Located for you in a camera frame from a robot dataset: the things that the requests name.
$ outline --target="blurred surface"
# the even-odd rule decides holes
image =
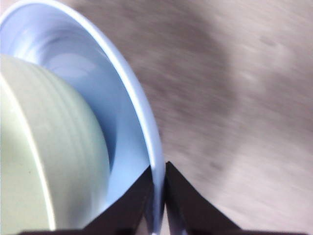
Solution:
[[[206,199],[244,229],[313,233],[313,1],[61,2],[120,49]]]

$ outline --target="ceramic bowl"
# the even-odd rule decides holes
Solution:
[[[105,208],[109,157],[71,86],[1,56],[1,234],[82,228]]]
[[[95,113],[110,157],[106,207],[151,166],[154,227],[165,173],[157,125],[132,69],[89,20],[52,0],[21,1],[1,18],[1,52],[41,65],[76,89]]]

